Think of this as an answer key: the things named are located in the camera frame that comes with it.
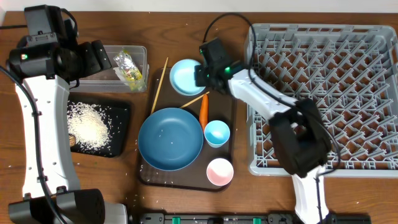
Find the brown tabletop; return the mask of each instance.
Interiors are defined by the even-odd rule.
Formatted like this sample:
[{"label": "brown tabletop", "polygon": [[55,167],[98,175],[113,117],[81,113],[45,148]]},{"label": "brown tabletop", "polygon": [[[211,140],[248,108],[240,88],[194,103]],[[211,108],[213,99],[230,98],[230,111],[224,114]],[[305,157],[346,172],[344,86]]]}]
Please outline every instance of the brown tabletop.
[{"label": "brown tabletop", "polygon": [[[213,13],[73,12],[79,25],[79,42],[101,39],[108,45],[143,45],[148,50],[149,75],[183,58],[201,61],[198,47]],[[250,13],[253,22],[390,25],[398,30],[398,14]],[[5,25],[25,24],[22,12],[7,12]],[[236,59],[243,59],[248,26],[229,17],[216,23],[208,39],[222,38]],[[0,31],[0,63],[27,34],[27,29]],[[167,213],[269,213],[293,212],[295,196],[289,177],[256,177],[246,159],[246,105],[238,102],[233,149],[234,179],[218,193],[142,185],[136,177],[135,141],[149,105],[148,93],[102,93],[135,104],[131,130],[119,158],[72,154],[82,189],[100,189],[109,202],[126,203],[136,212]],[[25,144],[22,111],[15,87],[0,75],[0,223],[10,223],[7,205],[22,200]],[[326,203],[336,213],[368,213],[373,223],[398,222],[398,179],[337,179],[325,181]]]}]

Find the chopstick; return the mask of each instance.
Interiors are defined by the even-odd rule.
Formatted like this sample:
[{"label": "chopstick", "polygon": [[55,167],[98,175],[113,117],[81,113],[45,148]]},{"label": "chopstick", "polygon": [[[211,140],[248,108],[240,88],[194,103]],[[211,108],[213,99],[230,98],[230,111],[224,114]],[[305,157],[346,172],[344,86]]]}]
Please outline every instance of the chopstick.
[{"label": "chopstick", "polygon": [[157,87],[157,91],[156,91],[156,95],[155,95],[155,100],[154,100],[154,105],[152,106],[152,111],[150,111],[151,114],[154,113],[155,110],[155,106],[156,106],[156,102],[157,102],[157,97],[159,96],[159,92],[160,92],[160,88],[162,87],[162,82],[163,82],[163,77],[164,77],[164,72],[166,71],[166,66],[167,66],[167,61],[169,60],[169,58],[166,58],[166,63],[164,63],[164,68],[163,68],[163,72],[162,72],[162,76],[160,78],[159,81],[159,86]]},{"label": "chopstick", "polygon": [[202,98],[202,97],[203,97],[204,95],[206,95],[206,94],[209,94],[209,91],[208,91],[207,93],[203,94],[202,96],[198,96],[198,97],[196,97],[195,99],[189,101],[188,103],[185,103],[184,105],[182,105],[182,106],[180,107],[180,109],[181,109],[181,108],[184,108],[184,107],[187,107],[187,106],[189,106],[189,105],[191,105],[191,104],[194,103],[196,100],[199,100],[200,98]]}]

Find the blue cup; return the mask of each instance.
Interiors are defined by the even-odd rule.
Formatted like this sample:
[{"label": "blue cup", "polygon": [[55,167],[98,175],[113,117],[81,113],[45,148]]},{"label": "blue cup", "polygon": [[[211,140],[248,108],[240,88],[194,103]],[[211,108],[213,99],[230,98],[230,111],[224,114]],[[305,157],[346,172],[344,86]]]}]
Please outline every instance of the blue cup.
[{"label": "blue cup", "polygon": [[205,139],[213,148],[218,148],[225,144],[230,135],[231,131],[228,125],[222,121],[212,121],[205,127]]}]

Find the white wall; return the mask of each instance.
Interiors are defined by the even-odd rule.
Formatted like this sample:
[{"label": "white wall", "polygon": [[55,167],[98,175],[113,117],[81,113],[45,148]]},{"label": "white wall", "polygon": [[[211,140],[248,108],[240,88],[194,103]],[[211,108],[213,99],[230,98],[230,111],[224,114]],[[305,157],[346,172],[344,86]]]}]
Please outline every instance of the white wall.
[{"label": "white wall", "polygon": [[0,0],[5,11],[39,4],[69,11],[398,12],[398,0]]}]

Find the utensil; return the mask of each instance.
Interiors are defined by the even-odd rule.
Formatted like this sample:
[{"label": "utensil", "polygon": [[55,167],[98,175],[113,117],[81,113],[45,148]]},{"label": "utensil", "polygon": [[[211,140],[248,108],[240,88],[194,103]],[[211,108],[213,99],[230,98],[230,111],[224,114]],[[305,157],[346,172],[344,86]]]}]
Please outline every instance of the utensil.
[{"label": "utensil", "polygon": [[141,126],[138,147],[142,157],[160,170],[179,170],[191,164],[203,146],[198,120],[178,108],[158,110]]},{"label": "utensil", "polygon": [[167,58],[166,58],[166,62],[164,63],[162,76],[160,77],[159,86],[157,87],[156,96],[155,96],[155,100],[154,100],[154,105],[152,106],[152,110],[150,111],[151,114],[153,114],[153,113],[154,113],[154,110],[155,110],[155,106],[156,106],[156,102],[157,102],[157,97],[159,96],[160,88],[161,88],[162,82],[163,82],[164,72],[166,71],[166,66],[167,66],[167,62],[168,62],[168,61],[169,61],[169,58],[167,57]]},{"label": "utensil", "polygon": [[185,103],[184,105],[182,105],[180,108],[182,109],[184,107],[187,107],[187,106],[191,105],[192,103],[196,102],[197,100],[199,100],[200,98],[204,97],[205,95],[207,95],[209,93],[210,92],[208,91],[207,93],[203,94],[202,96],[196,97],[195,99],[193,99],[193,100],[189,101],[188,103]]},{"label": "utensil", "polygon": [[230,135],[231,132],[228,125],[222,121],[212,121],[205,127],[206,141],[213,148],[218,148],[225,144]]},{"label": "utensil", "polygon": [[170,83],[177,93],[194,96],[205,89],[205,87],[198,87],[195,84],[196,65],[200,65],[200,63],[192,59],[184,59],[173,65],[170,71]]},{"label": "utensil", "polygon": [[234,176],[234,167],[226,159],[213,159],[207,166],[206,175],[212,184],[224,186],[231,182]]}]

